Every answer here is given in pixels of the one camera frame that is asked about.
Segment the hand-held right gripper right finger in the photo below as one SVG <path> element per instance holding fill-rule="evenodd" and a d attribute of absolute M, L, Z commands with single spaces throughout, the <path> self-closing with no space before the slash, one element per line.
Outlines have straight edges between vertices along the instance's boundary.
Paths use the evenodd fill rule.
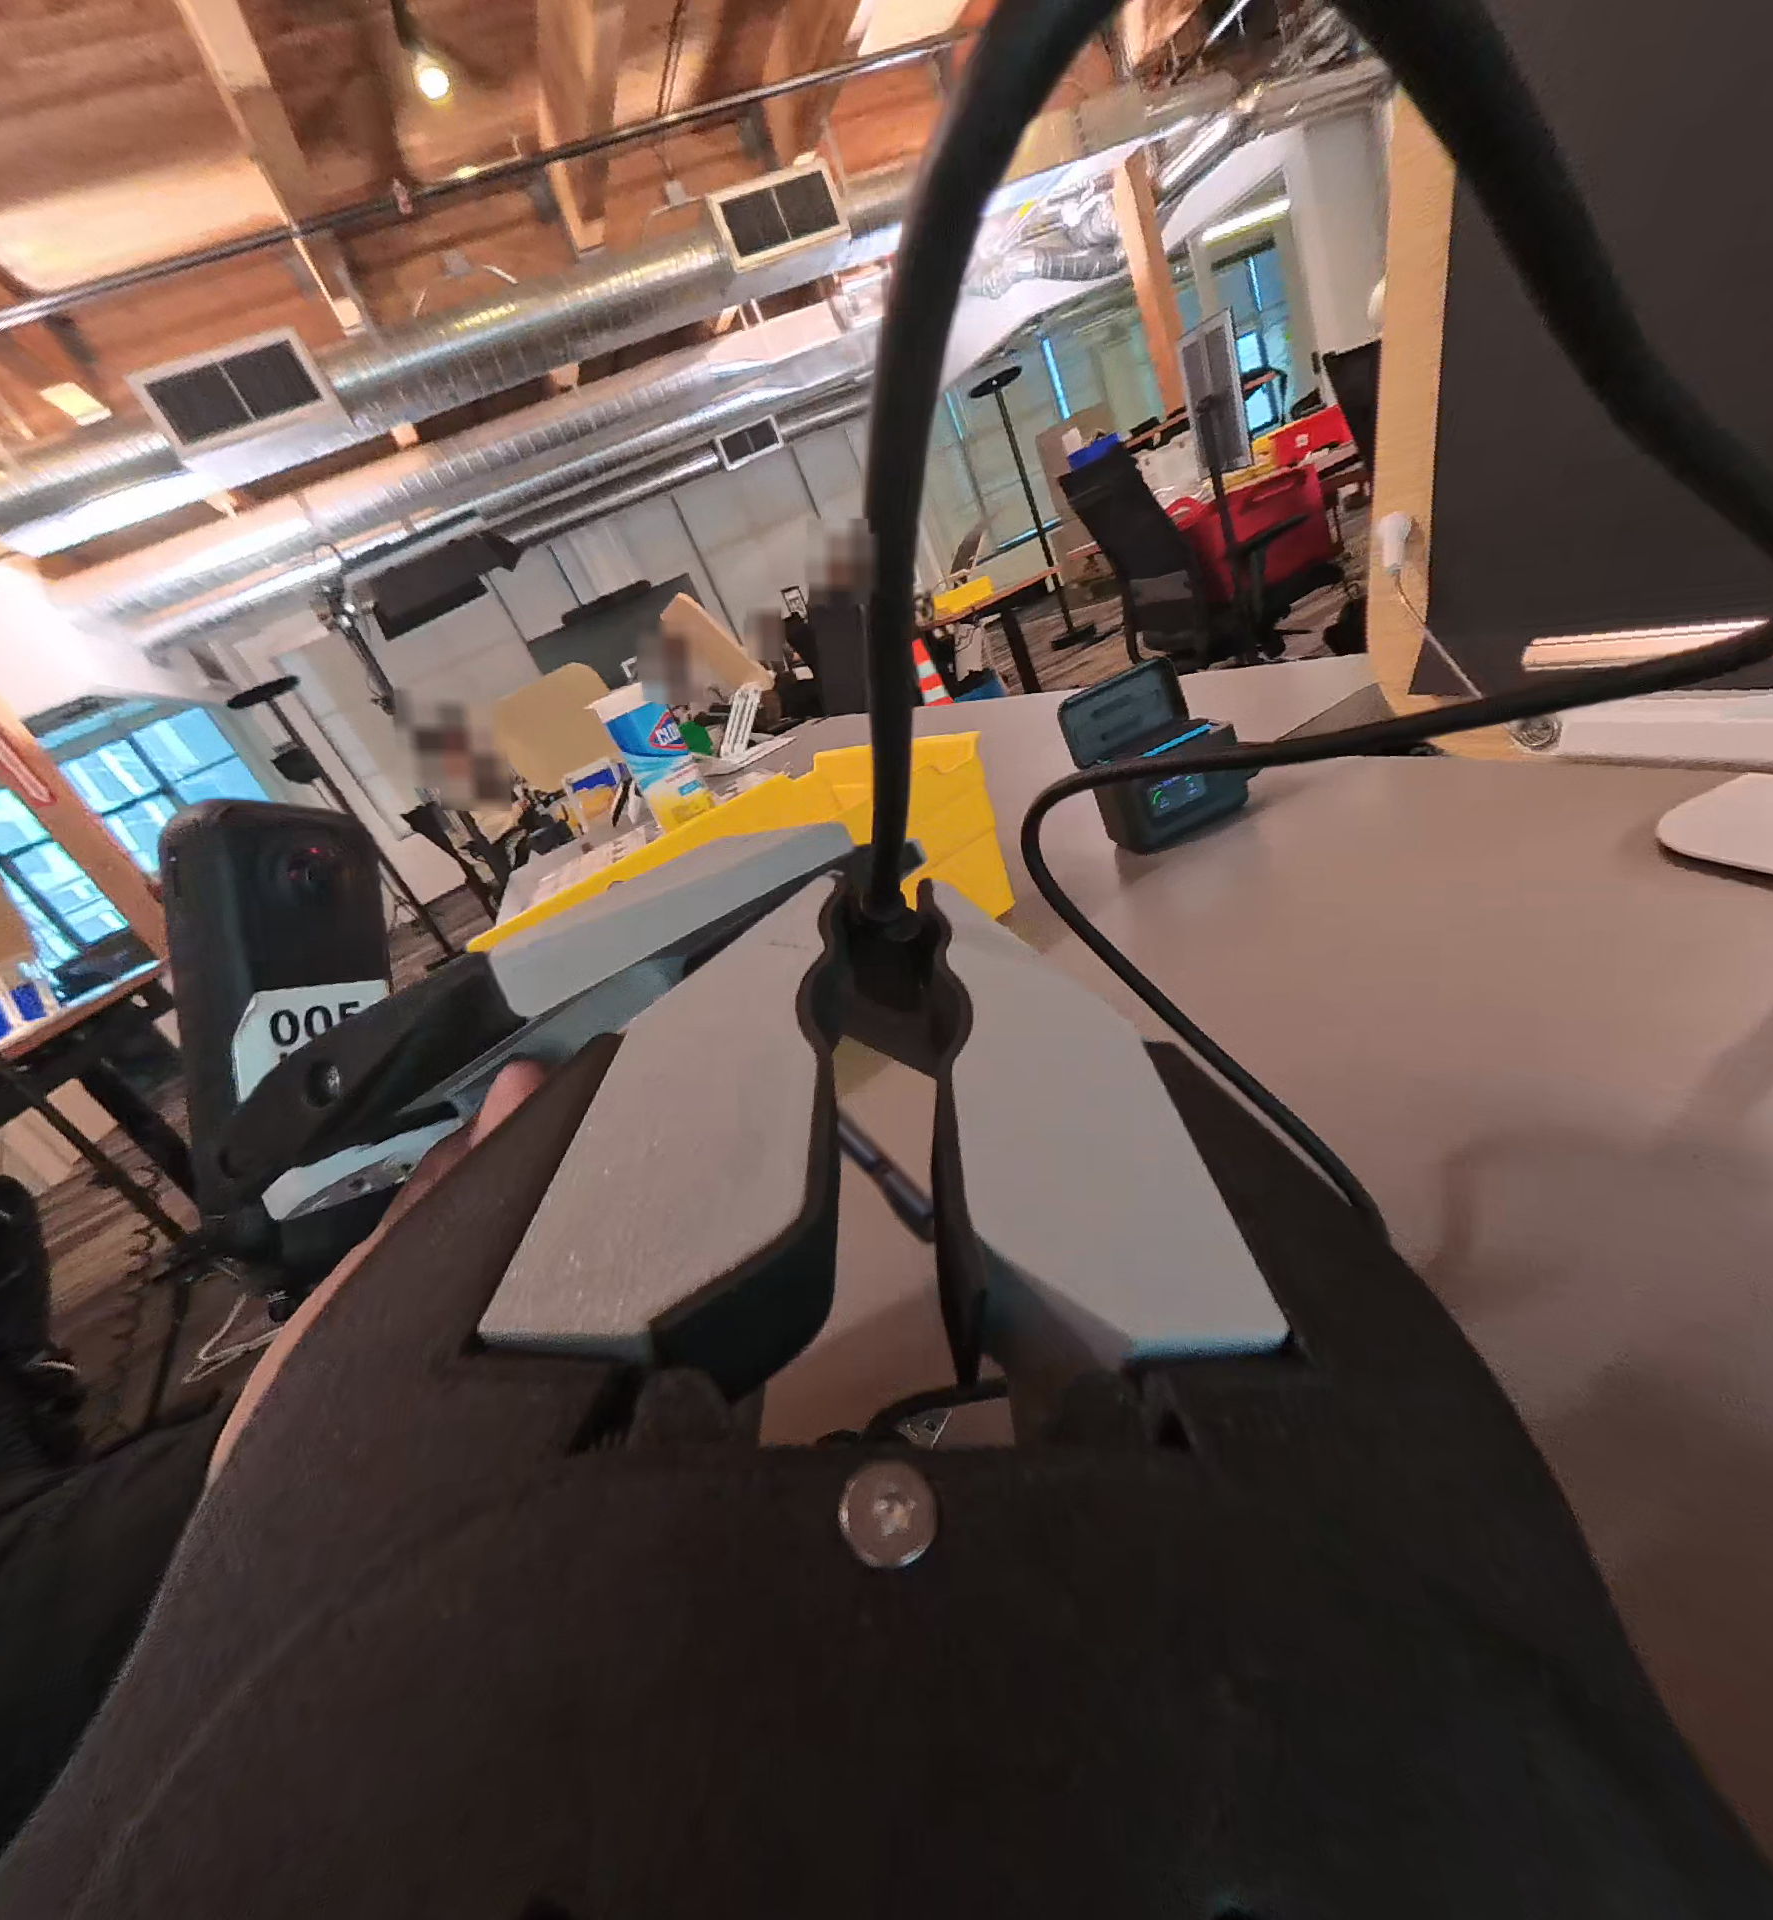
<path fill-rule="evenodd" d="M 1289 1338 L 1246 1233 L 1144 1040 L 946 883 L 934 930 L 932 1201 L 961 1378 L 1013 1383 Z"/>

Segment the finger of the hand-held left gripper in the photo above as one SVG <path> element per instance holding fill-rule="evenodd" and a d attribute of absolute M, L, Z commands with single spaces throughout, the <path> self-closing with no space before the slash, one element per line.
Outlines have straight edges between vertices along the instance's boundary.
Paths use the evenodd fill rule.
<path fill-rule="evenodd" d="M 603 1036 L 623 1034 L 636 1018 L 675 986 L 675 960 L 642 960 L 613 973 L 524 1029 L 524 1057 L 539 1064 L 563 1064 L 587 1044 Z"/>
<path fill-rule="evenodd" d="M 484 958 L 503 998 L 538 1020 L 639 966 L 676 961 L 713 937 L 730 941 L 808 881 L 857 852 L 839 824 L 734 835 L 680 853 L 601 894 L 508 930 Z"/>

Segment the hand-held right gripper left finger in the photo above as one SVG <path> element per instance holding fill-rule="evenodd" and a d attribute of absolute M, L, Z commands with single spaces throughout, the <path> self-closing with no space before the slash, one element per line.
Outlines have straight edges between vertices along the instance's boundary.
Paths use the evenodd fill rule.
<path fill-rule="evenodd" d="M 739 1402 L 824 1329 L 841 892 L 803 883 L 617 1037 L 480 1315 L 484 1348 L 689 1368 Z"/>

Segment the yellow plastic bin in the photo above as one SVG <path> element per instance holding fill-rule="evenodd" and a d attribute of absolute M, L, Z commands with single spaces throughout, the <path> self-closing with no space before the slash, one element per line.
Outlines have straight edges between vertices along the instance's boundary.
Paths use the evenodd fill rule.
<path fill-rule="evenodd" d="M 915 901 L 919 883 L 929 879 L 955 886 L 994 916 L 1013 908 L 1015 890 L 996 844 L 979 733 L 940 733 L 915 742 L 910 810 L 908 835 L 919 853 L 901 886 L 908 903 Z M 656 835 L 633 832 L 595 852 L 539 857 L 514 877 L 498 922 L 473 937 L 468 951 L 498 947 L 619 883 L 642 879 L 712 844 L 826 824 L 844 830 L 853 847 L 870 842 L 870 747 L 826 749 L 801 774 L 757 777 L 735 796 L 715 801 Z"/>

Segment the person's left hand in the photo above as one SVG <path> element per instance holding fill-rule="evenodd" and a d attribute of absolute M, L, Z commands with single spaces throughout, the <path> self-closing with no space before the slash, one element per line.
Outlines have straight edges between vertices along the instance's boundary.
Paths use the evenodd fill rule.
<path fill-rule="evenodd" d="M 464 1129 L 448 1136 L 428 1154 L 369 1235 L 358 1241 L 323 1278 L 323 1282 L 318 1282 L 303 1298 L 299 1310 L 272 1338 L 252 1375 L 244 1383 L 240 1395 L 235 1397 L 227 1413 L 227 1422 L 220 1428 L 215 1448 L 208 1456 L 202 1481 L 204 1486 L 211 1486 L 212 1481 L 222 1475 L 228 1452 L 235 1450 L 245 1428 L 249 1428 L 249 1422 L 261 1402 L 267 1397 L 273 1378 L 289 1365 L 294 1349 L 305 1341 L 311 1327 L 320 1319 L 333 1296 L 346 1288 L 346 1282 L 360 1268 L 360 1264 L 379 1252 L 384 1239 L 400 1227 L 400 1223 L 425 1201 L 425 1196 L 434 1192 L 477 1145 L 480 1145 L 493 1132 L 506 1123 L 521 1104 L 535 1097 L 547 1074 L 550 1069 L 530 1059 L 514 1059 L 506 1069 L 500 1069 L 488 1086 L 479 1116 L 473 1117 Z"/>

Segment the white wipes canister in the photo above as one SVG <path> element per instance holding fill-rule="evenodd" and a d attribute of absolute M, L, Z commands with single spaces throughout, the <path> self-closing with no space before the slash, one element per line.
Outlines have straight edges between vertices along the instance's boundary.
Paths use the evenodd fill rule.
<path fill-rule="evenodd" d="M 718 805 L 689 749 L 679 719 L 642 685 L 625 685 L 590 702 L 633 788 L 659 832 L 679 830 Z"/>

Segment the large paned window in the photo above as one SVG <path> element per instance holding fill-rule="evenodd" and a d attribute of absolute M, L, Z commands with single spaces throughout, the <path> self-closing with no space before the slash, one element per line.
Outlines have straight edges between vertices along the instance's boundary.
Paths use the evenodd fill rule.
<path fill-rule="evenodd" d="M 41 746 L 140 870 L 158 877 L 158 844 L 192 805 L 263 801 L 267 788 L 228 725 L 199 704 L 125 702 L 102 719 L 50 729 Z M 0 784 L 0 879 L 56 973 L 86 947 L 129 932 L 126 916 L 66 852 L 53 827 Z"/>

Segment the black charging case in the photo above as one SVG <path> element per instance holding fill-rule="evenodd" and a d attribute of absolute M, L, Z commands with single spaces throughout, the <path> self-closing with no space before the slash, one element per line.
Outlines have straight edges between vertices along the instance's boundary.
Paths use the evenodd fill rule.
<path fill-rule="evenodd" d="M 1128 666 L 1070 692 L 1059 709 L 1067 751 L 1078 770 L 1132 758 L 1206 756 L 1241 744 L 1224 719 L 1186 711 L 1180 674 L 1164 658 Z M 1092 796 L 1108 837 L 1121 850 L 1155 853 L 1242 810 L 1250 774 L 1166 771 L 1151 781 L 1108 783 Z"/>

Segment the black hanging speaker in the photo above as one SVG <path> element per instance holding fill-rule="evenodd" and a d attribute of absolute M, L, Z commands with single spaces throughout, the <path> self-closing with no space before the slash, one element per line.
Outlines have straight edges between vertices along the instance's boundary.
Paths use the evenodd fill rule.
<path fill-rule="evenodd" d="M 365 585 L 379 630 L 392 642 L 484 599 L 486 580 L 521 558 L 518 543 L 480 529 L 389 565 Z"/>

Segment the black office chair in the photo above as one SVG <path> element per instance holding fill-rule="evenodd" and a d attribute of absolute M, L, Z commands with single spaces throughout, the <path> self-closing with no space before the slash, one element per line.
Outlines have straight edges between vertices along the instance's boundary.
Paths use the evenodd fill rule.
<path fill-rule="evenodd" d="M 1320 485 L 1304 472 L 1164 507 L 1128 448 L 1103 437 L 1070 459 L 1061 488 L 1113 570 L 1133 658 L 1279 659 L 1291 609 L 1344 580 Z"/>

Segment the white ceiling vent grille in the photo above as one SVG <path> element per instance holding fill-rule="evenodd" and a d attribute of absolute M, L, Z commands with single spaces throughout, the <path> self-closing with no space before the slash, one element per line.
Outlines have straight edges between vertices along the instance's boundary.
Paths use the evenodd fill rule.
<path fill-rule="evenodd" d="M 707 194 L 707 212 L 738 276 L 852 235 L 839 184 L 818 153 Z"/>
<path fill-rule="evenodd" d="M 294 329 L 129 374 L 130 394 L 175 453 L 211 453 L 266 430 L 346 425 L 346 405 Z"/>

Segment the person's dark clothed body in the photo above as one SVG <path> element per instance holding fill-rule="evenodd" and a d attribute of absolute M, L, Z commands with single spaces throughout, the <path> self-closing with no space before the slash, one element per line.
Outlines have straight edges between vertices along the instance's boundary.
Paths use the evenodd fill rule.
<path fill-rule="evenodd" d="M 125 1666 L 228 1412 L 64 1467 L 0 1462 L 0 1855 Z"/>

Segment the black wood-edged desk divider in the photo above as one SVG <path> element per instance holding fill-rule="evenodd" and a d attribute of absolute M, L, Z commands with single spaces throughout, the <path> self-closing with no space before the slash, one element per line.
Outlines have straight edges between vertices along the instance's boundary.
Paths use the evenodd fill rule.
<path fill-rule="evenodd" d="M 1488 3 L 1614 276 L 1695 405 L 1773 473 L 1773 3 Z M 1452 171 L 1440 322 L 1390 293 L 1387 367 L 1439 344 L 1432 630 L 1481 689 L 1538 643 L 1773 615 L 1773 564 L 1633 446 Z"/>

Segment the silver ventilation duct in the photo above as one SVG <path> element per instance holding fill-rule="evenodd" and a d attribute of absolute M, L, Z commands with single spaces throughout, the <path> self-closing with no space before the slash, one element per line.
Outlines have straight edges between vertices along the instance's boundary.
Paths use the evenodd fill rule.
<path fill-rule="evenodd" d="M 0 464 L 0 541 L 46 558 L 140 527 L 217 492 L 307 467 L 458 407 L 511 392 L 750 300 L 784 293 L 892 254 L 913 194 L 912 163 L 846 180 L 844 235 L 738 267 L 719 220 L 601 252 L 570 271 L 517 282 L 498 300 L 384 335 L 346 339 L 313 362 L 337 415 L 248 430 L 217 451 L 177 451 L 155 425 L 105 423 Z"/>

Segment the white divider base plate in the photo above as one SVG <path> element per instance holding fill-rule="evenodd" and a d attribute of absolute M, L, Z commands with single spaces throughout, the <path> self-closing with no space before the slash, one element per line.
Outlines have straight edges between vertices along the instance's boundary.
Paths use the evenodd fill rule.
<path fill-rule="evenodd" d="M 1745 774 L 1690 796 L 1658 819 L 1657 839 L 1674 855 L 1773 879 L 1773 774 Z"/>

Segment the silver divider bracket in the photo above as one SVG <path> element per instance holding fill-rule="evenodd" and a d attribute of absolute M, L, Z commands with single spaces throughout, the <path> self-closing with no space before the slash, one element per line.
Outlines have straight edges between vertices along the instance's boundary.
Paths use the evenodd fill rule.
<path fill-rule="evenodd" d="M 1773 774 L 1773 672 L 1767 678 L 1518 721 L 1502 737 L 1529 756 Z"/>

